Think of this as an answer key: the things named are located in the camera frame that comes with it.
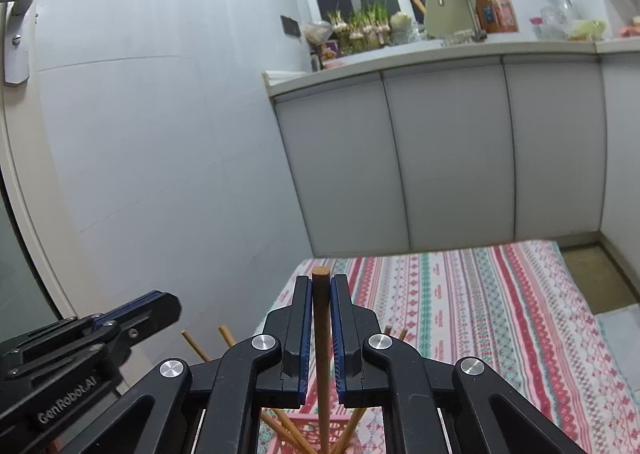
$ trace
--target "door handle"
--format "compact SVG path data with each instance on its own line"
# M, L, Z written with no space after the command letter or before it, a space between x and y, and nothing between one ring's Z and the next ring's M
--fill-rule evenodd
M29 78L29 41L21 36L33 0L0 0L13 3L4 23L4 84L19 86Z

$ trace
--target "kitchen cabinet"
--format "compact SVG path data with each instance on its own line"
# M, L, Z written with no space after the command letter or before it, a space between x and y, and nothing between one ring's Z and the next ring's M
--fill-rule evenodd
M640 272L640 56L605 57L602 75L607 106L607 184L602 233Z
M591 56L504 58L516 164L516 239L600 228L606 160L602 75Z
M279 96L275 109L316 256L408 249L398 157L378 73Z
M499 58L383 76L412 249L513 240L513 138Z

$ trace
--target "white countertop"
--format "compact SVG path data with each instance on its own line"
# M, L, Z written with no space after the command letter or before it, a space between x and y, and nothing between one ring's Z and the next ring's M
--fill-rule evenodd
M517 34L491 34L484 43L466 43L441 47L440 40L390 46L343 58L339 68L301 75L298 72L264 72L264 81L270 98L309 88L325 82L344 79L365 73L380 72L390 68L411 66L443 60L470 57L512 56L527 54L582 54L603 55L640 52L640 38L625 38L599 43L584 41L519 41ZM273 76L280 76L274 82Z

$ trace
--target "door frame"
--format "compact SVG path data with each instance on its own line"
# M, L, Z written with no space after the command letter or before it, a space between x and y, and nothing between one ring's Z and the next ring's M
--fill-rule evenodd
M0 86L0 171L15 221L42 284L63 318L84 317L110 311L115 305L82 248L51 155L38 90L36 8L34 0L22 32L22 39L30 43L31 76L17 88ZM6 10L2 12L0 34L4 37ZM0 73L4 73L3 62ZM140 348L132 349L122 368L126 385L137 382L151 368Z

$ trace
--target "silver screw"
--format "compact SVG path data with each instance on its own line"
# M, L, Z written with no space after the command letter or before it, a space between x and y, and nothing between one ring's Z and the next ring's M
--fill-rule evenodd
M477 376L484 371L484 362L480 360L480 358L465 358L460 362L460 369L465 371L466 374L471 374L471 376Z
M373 349L388 349L393 344L391 337L384 333L376 333L369 337L369 346Z
M276 339L271 335L256 335L251 341L251 345L260 351L267 351L276 345Z
M160 366L160 374L166 378L174 378L184 370L184 366L180 360L167 360Z

